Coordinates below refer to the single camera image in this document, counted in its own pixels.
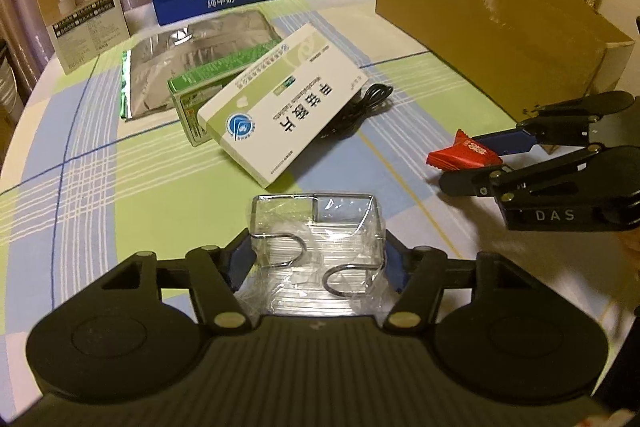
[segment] red wrapper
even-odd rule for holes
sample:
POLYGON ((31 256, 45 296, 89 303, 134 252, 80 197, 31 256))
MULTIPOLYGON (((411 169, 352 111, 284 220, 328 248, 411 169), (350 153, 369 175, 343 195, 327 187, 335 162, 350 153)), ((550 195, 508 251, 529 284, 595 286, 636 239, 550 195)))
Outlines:
POLYGON ((484 145, 471 140, 460 129, 456 133, 455 142, 451 147, 430 152, 427 156, 427 165, 443 171, 477 169, 501 163, 500 156, 484 145))

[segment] green box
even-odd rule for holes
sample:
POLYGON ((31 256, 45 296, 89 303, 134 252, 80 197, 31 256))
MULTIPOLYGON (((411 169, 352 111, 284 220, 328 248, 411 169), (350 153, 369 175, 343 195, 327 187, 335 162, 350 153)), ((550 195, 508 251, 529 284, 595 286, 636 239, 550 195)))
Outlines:
POLYGON ((280 39, 219 58, 168 81, 180 123, 194 147, 211 139, 198 123, 198 110, 238 74, 259 60, 280 39))

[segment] table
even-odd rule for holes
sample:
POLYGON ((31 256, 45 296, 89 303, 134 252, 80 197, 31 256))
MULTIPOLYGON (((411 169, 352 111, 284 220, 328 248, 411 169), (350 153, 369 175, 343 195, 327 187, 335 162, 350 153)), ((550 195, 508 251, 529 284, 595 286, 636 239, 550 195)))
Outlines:
MULTIPOLYGON (((446 200, 424 160, 470 135, 513 126, 489 99, 418 42, 381 19, 375 0, 277 0, 258 7, 286 36, 312 22, 373 82, 391 83, 391 110, 356 136, 305 150, 270 189, 377 195, 387 228, 407 246, 473 259, 497 251, 605 328, 620 349, 640 284, 606 233, 508 232, 493 200, 446 200)), ((39 392, 24 357, 33 325, 139 250, 160 259, 226 245, 264 193, 214 142, 192 148, 175 111, 119 118, 120 54, 158 31, 151 6, 127 14, 136 36, 65 76, 53 60, 18 124, 0 176, 0 415, 39 392)), ((535 148, 512 164, 546 158, 535 148)), ((165 302, 193 314, 185 293, 165 302)), ((465 295, 445 295, 445 307, 465 295)))

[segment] brown cardboard box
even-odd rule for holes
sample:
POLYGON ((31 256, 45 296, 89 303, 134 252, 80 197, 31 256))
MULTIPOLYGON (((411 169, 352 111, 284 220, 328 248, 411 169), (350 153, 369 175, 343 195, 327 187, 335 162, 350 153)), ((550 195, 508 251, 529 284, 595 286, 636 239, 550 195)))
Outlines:
POLYGON ((376 12, 517 121, 613 89, 635 43, 580 0, 377 0, 376 12))

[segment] round table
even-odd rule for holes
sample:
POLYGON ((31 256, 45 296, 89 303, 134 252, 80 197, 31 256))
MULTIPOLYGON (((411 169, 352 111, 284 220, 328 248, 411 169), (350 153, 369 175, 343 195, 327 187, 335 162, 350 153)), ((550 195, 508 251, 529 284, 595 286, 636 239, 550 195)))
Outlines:
MULTIPOLYGON (((375 14, 375 0, 277 0, 258 7, 286 36, 313 23, 375 82, 395 87, 391 110, 337 144, 314 143, 271 192, 375 194, 386 227, 409 247, 451 257, 497 251, 594 317, 618 352, 640 295, 607 233, 508 232, 493 200, 446 201, 425 165, 458 128, 473 136, 513 121, 418 42, 375 14)), ((119 118, 120 55, 159 31, 151 6, 127 14, 134 37, 70 75, 47 66, 18 124, 0 176, 0 415, 39 392, 24 357, 34 324, 140 250, 159 259, 226 245, 264 193, 213 141, 192 148, 174 110, 119 118)), ((173 27, 184 25, 178 23, 173 27)), ((518 165, 547 158, 534 148, 518 165)), ((166 302, 192 314, 188 296, 166 302)), ((446 295, 451 309, 468 295, 446 295)))

